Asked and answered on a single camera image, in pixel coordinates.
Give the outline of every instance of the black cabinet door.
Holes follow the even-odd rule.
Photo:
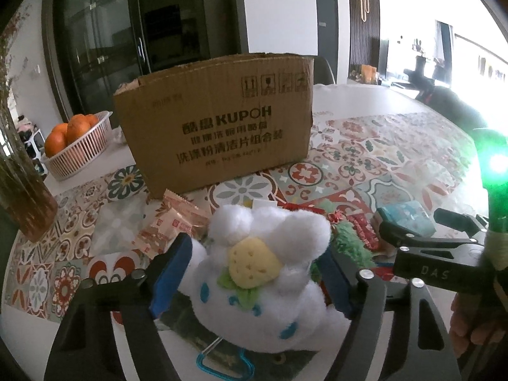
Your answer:
[[[141,75],[129,0],[54,0],[58,62],[73,114],[114,111],[113,94]],[[115,114],[111,117],[118,125]]]
[[[339,21],[337,0],[316,0],[317,55],[324,57],[337,81]]]
[[[379,0],[350,0],[350,72],[379,64]]]
[[[210,58],[203,0],[129,4],[143,73]]]

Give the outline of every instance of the white plush toy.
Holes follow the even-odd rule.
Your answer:
[[[326,307],[309,275],[330,233],[327,219],[312,212],[223,206],[212,216],[207,249],[193,240],[179,290],[207,329],[249,351],[340,345],[350,321]]]

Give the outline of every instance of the green leaf decoration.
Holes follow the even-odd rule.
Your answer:
[[[388,159],[387,157],[378,156],[378,159],[388,164],[397,164],[397,162],[394,162],[392,159]]]
[[[224,268],[222,274],[220,274],[217,278],[217,285],[226,290],[235,291],[240,308],[245,310],[253,309],[257,299],[259,298],[259,286],[249,290],[240,288],[237,284],[235,284],[235,281],[233,281],[228,268]]]
[[[236,296],[238,297],[238,302],[240,303],[240,307],[242,309],[247,311],[251,310],[259,298],[259,288],[257,287],[249,290],[238,288],[236,290]]]
[[[234,290],[237,291],[241,289],[235,282],[233,281],[231,275],[229,274],[229,269],[224,268],[222,274],[217,278],[217,285],[226,290]]]

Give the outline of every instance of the glass vase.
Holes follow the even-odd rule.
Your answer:
[[[58,204],[44,185],[0,99],[0,206],[32,242],[52,226]]]

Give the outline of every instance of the patterned tablecloth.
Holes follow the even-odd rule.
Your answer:
[[[324,111],[314,114],[306,160],[185,196],[210,213],[253,198],[306,205],[326,198],[345,212],[367,214],[417,199],[430,214],[442,204],[450,206],[449,200],[461,208],[461,198],[452,192],[475,156],[472,140],[431,111],[341,120]],[[57,221],[40,242],[18,235],[3,301],[60,322],[82,279],[101,284],[146,267],[149,259],[130,243],[157,206],[147,204],[146,196],[135,166],[59,195]],[[121,317],[115,320],[120,325]]]

